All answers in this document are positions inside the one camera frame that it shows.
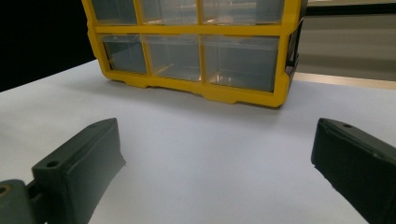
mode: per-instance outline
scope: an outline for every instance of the yellow storage organizer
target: yellow storage organizer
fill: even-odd
[[[278,107],[307,0],[82,0],[103,74],[234,104]]]

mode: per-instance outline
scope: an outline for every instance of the white table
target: white table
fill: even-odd
[[[0,180],[117,118],[127,161],[94,224],[365,223],[310,161],[319,118],[396,146],[396,91],[294,80],[279,109],[107,80],[97,61],[0,93]]]

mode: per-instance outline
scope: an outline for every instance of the screw hole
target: screw hole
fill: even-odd
[[[58,161],[50,161],[49,163],[47,163],[47,167],[55,167],[59,164]]]
[[[0,187],[0,194],[6,192],[6,187]]]
[[[11,190],[11,186],[10,185],[3,185],[0,186],[0,197],[7,194],[7,192]]]

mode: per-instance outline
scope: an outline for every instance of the yellow frame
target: yellow frame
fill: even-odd
[[[88,19],[88,37],[91,41],[92,51],[98,59],[101,70],[105,77],[113,80],[123,81],[128,85],[146,88],[146,87],[165,87],[180,91],[189,91],[203,95],[208,100],[219,101],[228,104],[236,102],[244,102],[255,105],[266,105],[278,107],[286,101],[289,86],[291,83],[290,76],[285,73],[286,55],[289,46],[289,37],[299,25],[300,10],[304,0],[284,0],[284,11],[282,21],[279,24],[264,24],[257,26],[217,26],[205,25],[201,23],[202,0],[196,0],[197,19],[196,25],[183,26],[164,26],[164,25],[144,25],[142,22],[141,1],[131,0],[134,2],[134,9],[137,17],[137,25],[100,25],[95,18],[92,1],[82,0],[84,10]],[[142,43],[143,53],[147,65],[147,75],[135,74],[132,72],[122,72],[111,70],[104,44],[101,42],[100,35],[127,35],[127,34],[160,34],[160,35],[267,35],[278,36],[279,47],[276,63],[275,88],[274,92],[254,91],[248,89],[240,89],[235,87],[214,85],[205,82],[205,64],[204,64],[204,47],[200,47],[200,65],[201,65],[201,81],[191,82],[186,80],[178,80],[167,77],[156,77],[152,75],[149,66],[149,55],[146,44]]]

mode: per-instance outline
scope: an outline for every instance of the black background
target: black background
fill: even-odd
[[[94,60],[80,0],[0,5],[0,91]]]

